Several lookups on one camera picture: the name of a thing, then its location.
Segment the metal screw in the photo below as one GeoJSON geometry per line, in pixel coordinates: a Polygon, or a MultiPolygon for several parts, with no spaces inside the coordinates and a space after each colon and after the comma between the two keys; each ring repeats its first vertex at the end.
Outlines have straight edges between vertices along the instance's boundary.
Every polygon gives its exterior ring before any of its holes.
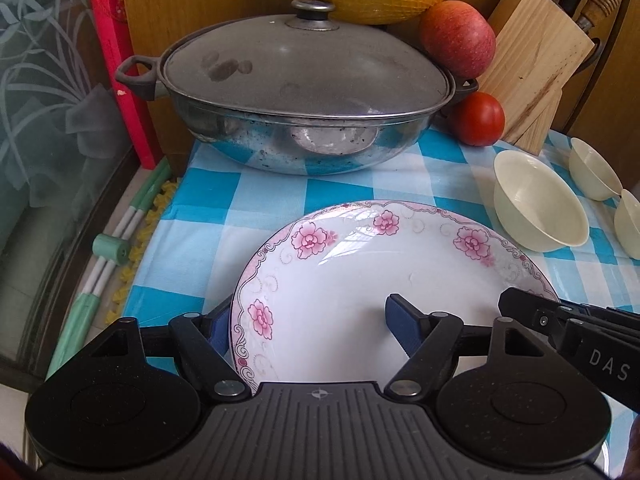
{"type": "Polygon", "coordinates": [[[420,384],[408,379],[394,381],[391,383],[391,386],[389,386],[389,389],[400,397],[414,397],[422,390],[420,384]]]}
{"type": "Polygon", "coordinates": [[[220,381],[213,387],[213,390],[223,397],[235,397],[244,392],[244,384],[240,381],[220,381]]]}

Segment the metal pot body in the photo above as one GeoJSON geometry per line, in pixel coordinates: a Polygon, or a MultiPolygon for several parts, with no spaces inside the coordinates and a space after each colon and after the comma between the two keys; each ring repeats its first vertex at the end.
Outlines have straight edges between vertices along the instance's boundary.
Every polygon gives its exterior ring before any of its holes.
{"type": "Polygon", "coordinates": [[[198,140],[241,164],[288,174],[345,173],[385,162],[415,144],[432,117],[370,125],[294,120],[221,110],[170,94],[178,115],[198,140]]]}

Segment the crosshair logo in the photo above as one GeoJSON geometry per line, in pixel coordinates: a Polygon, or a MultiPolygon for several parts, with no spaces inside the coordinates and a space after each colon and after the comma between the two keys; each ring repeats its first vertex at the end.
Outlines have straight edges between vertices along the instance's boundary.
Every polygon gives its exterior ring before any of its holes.
{"type": "Polygon", "coordinates": [[[321,390],[318,388],[317,390],[313,390],[309,395],[315,397],[318,400],[324,399],[326,396],[331,395],[328,391],[321,390]]]}

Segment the blue and white tablecloth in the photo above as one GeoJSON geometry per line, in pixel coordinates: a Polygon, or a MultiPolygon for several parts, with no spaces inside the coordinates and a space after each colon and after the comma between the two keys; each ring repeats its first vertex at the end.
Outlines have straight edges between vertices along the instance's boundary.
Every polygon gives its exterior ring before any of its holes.
{"type": "MultiPolygon", "coordinates": [[[[331,176],[293,176],[237,164],[196,143],[188,170],[135,277],[125,316],[142,326],[166,324],[184,312],[208,312],[229,296],[244,265],[271,234],[317,209],[358,200],[409,200],[480,222],[503,236],[494,209],[494,157],[515,150],[458,144],[430,130],[420,141],[373,168],[331,176]]],[[[583,246],[526,251],[561,298],[640,312],[640,262],[616,239],[614,200],[594,202],[577,189],[567,165],[570,145],[551,132],[540,159],[562,176],[584,205],[591,236],[583,246]]],[[[620,472],[633,413],[611,401],[610,473],[620,472]]]]}

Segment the decorative plate border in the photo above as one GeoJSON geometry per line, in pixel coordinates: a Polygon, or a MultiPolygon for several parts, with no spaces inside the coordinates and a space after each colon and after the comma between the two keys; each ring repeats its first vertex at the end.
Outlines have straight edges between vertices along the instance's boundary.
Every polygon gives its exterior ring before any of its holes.
{"type": "Polygon", "coordinates": [[[443,218],[454,221],[456,224],[461,226],[472,226],[474,230],[481,230],[484,232],[489,238],[494,238],[498,240],[501,246],[508,252],[511,253],[511,256],[515,260],[519,260],[522,264],[523,269],[525,269],[535,280],[539,281],[542,284],[542,289],[545,293],[547,293],[551,299],[558,300],[558,295],[556,294],[554,288],[549,283],[548,279],[545,275],[540,271],[540,269],[533,263],[529,257],[522,252],[519,248],[514,246],[510,241],[506,238],[500,236],[498,233],[485,227],[482,224],[474,222],[465,216],[459,215],[457,213],[453,213],[451,211],[447,211],[446,209],[441,209],[436,206],[419,204],[416,202],[405,202],[403,200],[367,200],[364,202],[347,202],[338,205],[329,206],[327,208],[315,211],[313,213],[309,213],[302,218],[299,218],[287,226],[283,227],[280,231],[274,234],[269,240],[267,240],[260,249],[254,254],[254,257],[249,261],[247,266],[244,268],[240,279],[238,280],[238,285],[236,286],[236,290],[234,291],[233,301],[231,303],[231,314],[235,312],[236,308],[238,309],[238,316],[234,319],[229,319],[229,341],[231,348],[231,355],[234,359],[234,363],[236,364],[236,368],[240,365],[240,369],[238,370],[238,374],[249,384],[249,386],[255,391],[258,387],[258,384],[255,382],[255,373],[252,368],[249,366],[248,357],[249,352],[246,349],[246,337],[244,334],[244,329],[240,324],[240,320],[242,319],[242,314],[245,313],[245,309],[239,301],[240,293],[244,286],[252,280],[258,274],[258,270],[260,269],[260,265],[267,259],[267,255],[277,247],[279,247],[283,242],[285,242],[292,234],[294,227],[296,225],[302,225],[304,222],[312,221],[318,218],[319,216],[325,215],[331,211],[336,211],[338,209],[352,209],[352,208],[366,208],[370,209],[372,206],[377,205],[380,207],[387,207],[391,204],[394,205],[402,205],[406,208],[414,211],[416,213],[428,213],[432,215],[440,215],[443,218]]]}

